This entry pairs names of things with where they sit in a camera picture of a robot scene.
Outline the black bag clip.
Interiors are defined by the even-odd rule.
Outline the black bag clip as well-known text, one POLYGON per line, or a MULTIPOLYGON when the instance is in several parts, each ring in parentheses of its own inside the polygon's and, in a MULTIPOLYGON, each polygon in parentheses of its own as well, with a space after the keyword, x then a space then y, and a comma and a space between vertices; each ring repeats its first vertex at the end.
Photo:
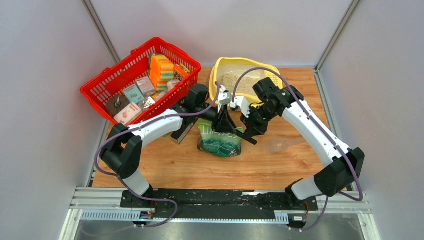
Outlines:
POLYGON ((249 136, 248 133, 246 132, 240 132, 238 130, 235 130, 235 134, 240 137, 241 139, 247 141, 248 143, 252 144, 252 145, 256 145, 258 142, 253 139, 251 136, 249 136))

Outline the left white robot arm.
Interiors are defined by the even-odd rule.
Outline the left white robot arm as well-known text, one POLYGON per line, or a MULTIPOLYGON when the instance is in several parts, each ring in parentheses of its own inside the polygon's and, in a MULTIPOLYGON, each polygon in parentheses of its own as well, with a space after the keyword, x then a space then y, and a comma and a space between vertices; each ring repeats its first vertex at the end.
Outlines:
POLYGON ((247 117, 248 100, 244 96, 234 97, 221 85, 212 103, 207 103, 208 95, 205 85, 195 84, 185 97, 162 114, 138 124, 115 125, 99 147, 100 160, 112 169, 111 175, 133 194, 134 202, 140 207, 148 207, 153 201, 151 185, 139 171, 144 147, 166 134, 181 142, 198 119, 211 121, 215 132, 240 134, 227 109, 241 111, 242 116, 247 117))

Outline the green litter bag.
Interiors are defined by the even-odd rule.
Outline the green litter bag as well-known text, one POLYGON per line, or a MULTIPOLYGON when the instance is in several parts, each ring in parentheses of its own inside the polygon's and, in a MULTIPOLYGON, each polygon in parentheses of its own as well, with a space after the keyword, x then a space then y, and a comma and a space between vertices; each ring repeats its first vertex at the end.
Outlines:
POLYGON ((203 153, 214 155, 220 158, 230 158, 241 155, 242 139, 233 133, 216 132, 212 129, 212 122, 199 119, 197 126, 200 137, 197 149, 203 153))

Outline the clear plastic scoop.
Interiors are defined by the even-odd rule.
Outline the clear plastic scoop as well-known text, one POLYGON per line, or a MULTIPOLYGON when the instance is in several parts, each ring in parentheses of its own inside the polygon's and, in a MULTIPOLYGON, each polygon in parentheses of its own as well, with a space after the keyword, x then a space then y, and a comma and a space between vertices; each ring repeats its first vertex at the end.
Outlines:
POLYGON ((264 150, 270 154, 282 153, 287 150, 287 148, 295 145, 305 143, 306 140, 303 137, 300 138, 275 138, 267 141, 264 144, 264 150))

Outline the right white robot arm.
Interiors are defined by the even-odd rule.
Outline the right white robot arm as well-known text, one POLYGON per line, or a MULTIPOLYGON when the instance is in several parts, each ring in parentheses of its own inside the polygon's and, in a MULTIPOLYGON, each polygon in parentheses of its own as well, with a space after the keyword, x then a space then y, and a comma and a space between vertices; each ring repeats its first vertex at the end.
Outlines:
POLYGON ((230 103, 232 108, 241 109, 246 139, 251 141, 254 136, 263 135, 268 123, 280 116, 298 130, 323 165, 320 172, 286 188, 285 203, 289 208, 299 209, 309 197, 333 197, 351 183, 360 185, 364 152, 359 147, 349 147, 335 136, 295 87, 287 84, 285 88, 278 88, 267 77, 256 83, 253 90, 261 102, 259 107, 250 106, 243 96, 233 97, 230 103))

